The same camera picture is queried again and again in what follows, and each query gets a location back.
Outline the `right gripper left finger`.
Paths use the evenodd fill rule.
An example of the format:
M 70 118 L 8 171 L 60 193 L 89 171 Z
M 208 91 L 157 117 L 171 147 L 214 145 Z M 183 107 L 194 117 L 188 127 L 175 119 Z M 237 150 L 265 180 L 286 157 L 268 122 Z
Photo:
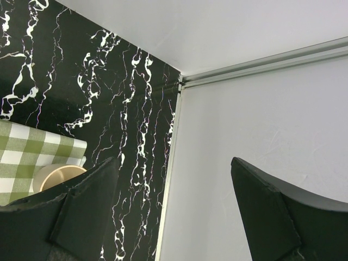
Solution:
M 1 207 L 1 260 L 98 260 L 119 176 L 108 158 Z

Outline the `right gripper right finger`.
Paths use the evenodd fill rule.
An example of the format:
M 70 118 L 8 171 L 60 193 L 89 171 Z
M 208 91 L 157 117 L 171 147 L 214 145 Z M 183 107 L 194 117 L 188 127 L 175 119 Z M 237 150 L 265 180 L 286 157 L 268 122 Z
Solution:
M 347 260 L 347 203 L 301 189 L 241 158 L 231 177 L 252 260 Z

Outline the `beige paper cup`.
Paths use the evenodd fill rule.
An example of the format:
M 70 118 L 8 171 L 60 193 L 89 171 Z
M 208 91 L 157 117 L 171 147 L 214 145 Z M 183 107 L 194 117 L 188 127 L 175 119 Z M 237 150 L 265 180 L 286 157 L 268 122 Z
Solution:
M 78 165 L 52 164 L 44 166 L 33 176 L 33 192 L 39 193 L 86 172 Z

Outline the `green checkered cloth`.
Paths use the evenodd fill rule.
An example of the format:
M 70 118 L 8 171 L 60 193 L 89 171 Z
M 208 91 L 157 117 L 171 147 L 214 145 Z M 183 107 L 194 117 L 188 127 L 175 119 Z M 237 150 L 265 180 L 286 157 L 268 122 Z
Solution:
M 51 164 L 83 165 L 87 142 L 1 120 L 1 206 L 34 194 L 34 176 Z

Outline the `aluminium side table rail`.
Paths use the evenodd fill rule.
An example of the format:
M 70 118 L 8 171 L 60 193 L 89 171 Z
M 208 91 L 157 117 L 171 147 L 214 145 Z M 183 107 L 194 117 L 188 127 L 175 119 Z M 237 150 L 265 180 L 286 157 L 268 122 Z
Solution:
M 169 192 L 170 192 L 171 174 L 172 174 L 173 162 L 175 157 L 177 132 L 179 127 L 180 113 L 181 113 L 182 94 L 183 94 L 183 88 L 180 86 L 178 95 L 177 95 L 176 110 L 175 110 L 175 115 L 173 120 L 172 137 L 171 137 L 170 152 L 169 152 L 167 172 L 166 172 L 166 180 L 165 180 L 165 186 L 164 186 L 163 205 L 161 210 L 161 219 L 160 219 L 160 225 L 159 225 L 155 261 L 160 261 L 160 255 L 161 255 L 161 246 L 163 242 L 165 219 L 166 219 L 167 205 L 168 205 Z

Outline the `right aluminium frame post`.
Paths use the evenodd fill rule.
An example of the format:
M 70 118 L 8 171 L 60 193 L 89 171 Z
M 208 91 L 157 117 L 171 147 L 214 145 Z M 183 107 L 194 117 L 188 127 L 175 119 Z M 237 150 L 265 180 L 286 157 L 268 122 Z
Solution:
M 347 57 L 347 37 L 311 45 L 244 63 L 185 76 L 182 88 L 222 82 L 291 67 Z

